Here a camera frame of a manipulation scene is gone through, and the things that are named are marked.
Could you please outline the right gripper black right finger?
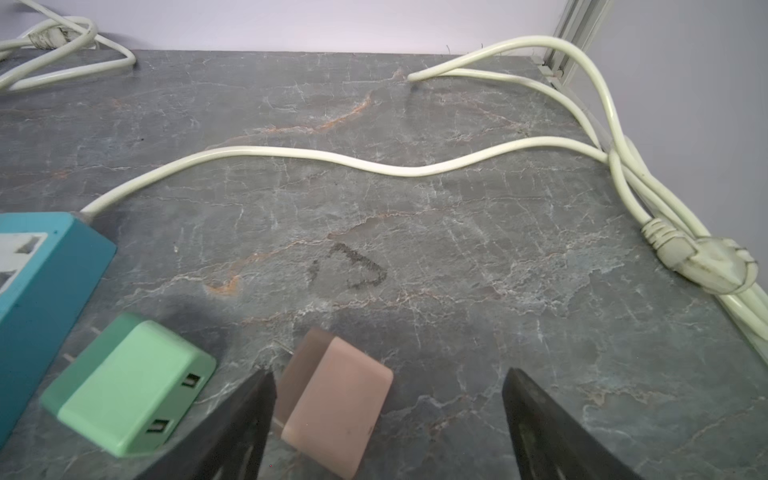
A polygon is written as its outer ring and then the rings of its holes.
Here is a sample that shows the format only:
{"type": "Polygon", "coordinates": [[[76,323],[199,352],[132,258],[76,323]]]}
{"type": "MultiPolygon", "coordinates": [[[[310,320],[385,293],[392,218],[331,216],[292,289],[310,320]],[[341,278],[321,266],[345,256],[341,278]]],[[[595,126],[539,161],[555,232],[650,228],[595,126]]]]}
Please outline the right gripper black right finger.
{"type": "Polygon", "coordinates": [[[521,478],[641,479],[523,370],[508,371],[502,398],[521,478]]]}

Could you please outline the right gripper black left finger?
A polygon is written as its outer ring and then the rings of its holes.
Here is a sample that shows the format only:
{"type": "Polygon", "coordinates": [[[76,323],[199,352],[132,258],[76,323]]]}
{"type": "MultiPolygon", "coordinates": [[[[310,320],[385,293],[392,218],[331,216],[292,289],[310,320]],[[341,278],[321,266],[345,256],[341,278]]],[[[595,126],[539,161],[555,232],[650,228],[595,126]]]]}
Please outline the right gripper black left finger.
{"type": "Polygon", "coordinates": [[[256,479],[277,398],[273,373],[257,370],[139,479],[256,479]]]}

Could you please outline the pink plug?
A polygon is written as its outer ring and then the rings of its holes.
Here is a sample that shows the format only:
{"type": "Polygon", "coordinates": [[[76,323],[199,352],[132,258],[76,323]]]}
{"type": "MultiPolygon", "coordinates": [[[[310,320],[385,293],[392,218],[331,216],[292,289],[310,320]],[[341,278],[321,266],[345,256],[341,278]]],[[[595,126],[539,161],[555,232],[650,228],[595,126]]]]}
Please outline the pink plug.
{"type": "Polygon", "coordinates": [[[277,382],[272,430],[343,479],[354,477],[393,383],[392,370],[310,329],[277,382]]]}

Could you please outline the green plug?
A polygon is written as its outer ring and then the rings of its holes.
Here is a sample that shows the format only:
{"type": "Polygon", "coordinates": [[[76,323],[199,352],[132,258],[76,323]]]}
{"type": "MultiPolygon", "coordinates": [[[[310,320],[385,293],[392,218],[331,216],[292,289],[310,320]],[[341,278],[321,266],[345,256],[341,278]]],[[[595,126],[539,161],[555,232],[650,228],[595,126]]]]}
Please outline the green plug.
{"type": "Polygon", "coordinates": [[[122,313],[46,388],[59,422],[117,458],[161,447],[217,366],[174,331],[122,313]]]}

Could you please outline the teal power strip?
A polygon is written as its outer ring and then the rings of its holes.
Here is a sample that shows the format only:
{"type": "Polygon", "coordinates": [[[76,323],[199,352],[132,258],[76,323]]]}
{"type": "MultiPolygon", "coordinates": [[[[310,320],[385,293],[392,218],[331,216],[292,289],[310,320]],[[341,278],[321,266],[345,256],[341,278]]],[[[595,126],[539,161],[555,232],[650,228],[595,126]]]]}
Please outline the teal power strip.
{"type": "Polygon", "coordinates": [[[1,215],[1,442],[11,435],[117,246],[65,212],[1,215]]]}

